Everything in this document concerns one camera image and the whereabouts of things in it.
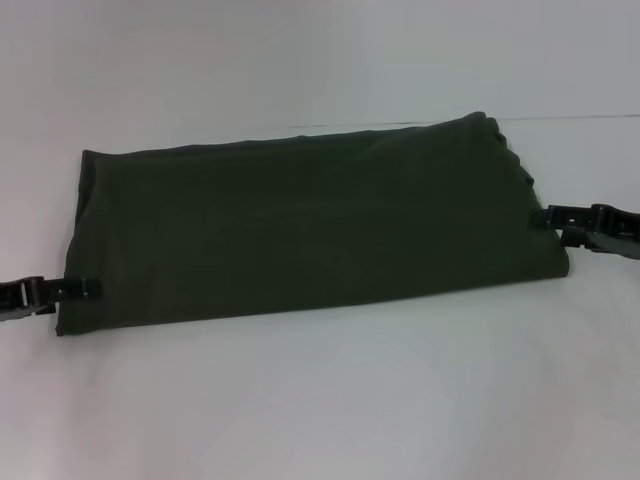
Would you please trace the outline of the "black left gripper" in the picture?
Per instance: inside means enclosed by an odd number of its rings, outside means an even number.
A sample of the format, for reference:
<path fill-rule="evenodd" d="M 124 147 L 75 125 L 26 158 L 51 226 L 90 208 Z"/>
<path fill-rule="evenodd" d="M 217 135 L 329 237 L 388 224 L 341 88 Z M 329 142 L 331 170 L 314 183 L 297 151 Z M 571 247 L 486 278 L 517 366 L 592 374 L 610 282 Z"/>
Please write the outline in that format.
<path fill-rule="evenodd" d="M 27 277 L 1 284 L 1 321 L 56 312 L 51 302 L 94 300 L 103 295 L 98 279 Z"/>

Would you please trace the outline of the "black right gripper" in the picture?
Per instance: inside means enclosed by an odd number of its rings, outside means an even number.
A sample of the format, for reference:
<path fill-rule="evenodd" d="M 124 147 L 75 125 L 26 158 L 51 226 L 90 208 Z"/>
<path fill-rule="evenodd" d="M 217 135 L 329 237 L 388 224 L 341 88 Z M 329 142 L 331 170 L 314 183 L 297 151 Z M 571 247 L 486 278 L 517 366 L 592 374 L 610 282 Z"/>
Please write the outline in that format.
<path fill-rule="evenodd" d="M 562 230 L 560 240 L 565 248 L 639 259 L 639 214 L 610 205 L 550 205 L 531 213 L 529 228 Z"/>

